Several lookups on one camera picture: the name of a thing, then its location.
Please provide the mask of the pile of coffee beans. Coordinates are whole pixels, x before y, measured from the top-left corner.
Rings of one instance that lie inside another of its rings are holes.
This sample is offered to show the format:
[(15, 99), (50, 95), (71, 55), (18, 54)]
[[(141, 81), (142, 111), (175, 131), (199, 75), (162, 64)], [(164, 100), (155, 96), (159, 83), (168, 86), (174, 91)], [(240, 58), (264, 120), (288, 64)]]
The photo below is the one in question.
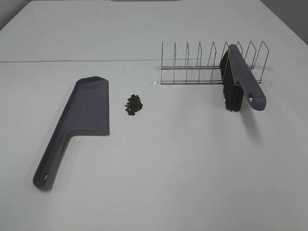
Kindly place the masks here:
[(128, 98), (128, 102), (124, 105), (125, 111), (129, 116), (134, 116), (138, 111), (143, 108), (143, 104), (139, 95), (132, 94), (130, 98)]

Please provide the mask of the grey plastic dustpan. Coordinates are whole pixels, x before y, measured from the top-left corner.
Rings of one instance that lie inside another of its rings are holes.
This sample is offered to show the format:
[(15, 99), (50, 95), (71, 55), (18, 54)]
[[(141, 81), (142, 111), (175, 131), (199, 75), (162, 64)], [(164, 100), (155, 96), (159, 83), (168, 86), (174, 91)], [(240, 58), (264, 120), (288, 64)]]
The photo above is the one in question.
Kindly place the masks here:
[(33, 176), (34, 186), (41, 191), (52, 189), (72, 137), (109, 134), (109, 81), (98, 76), (78, 80)]

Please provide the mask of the grey hand brush black bristles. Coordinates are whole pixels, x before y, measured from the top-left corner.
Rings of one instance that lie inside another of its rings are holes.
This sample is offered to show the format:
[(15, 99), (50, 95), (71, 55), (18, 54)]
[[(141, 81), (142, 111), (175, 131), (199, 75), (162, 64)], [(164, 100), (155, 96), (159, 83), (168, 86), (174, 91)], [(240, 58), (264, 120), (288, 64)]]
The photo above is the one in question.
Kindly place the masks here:
[(235, 44), (228, 46), (219, 67), (227, 110), (240, 111), (243, 97), (254, 110), (265, 110), (266, 96)]

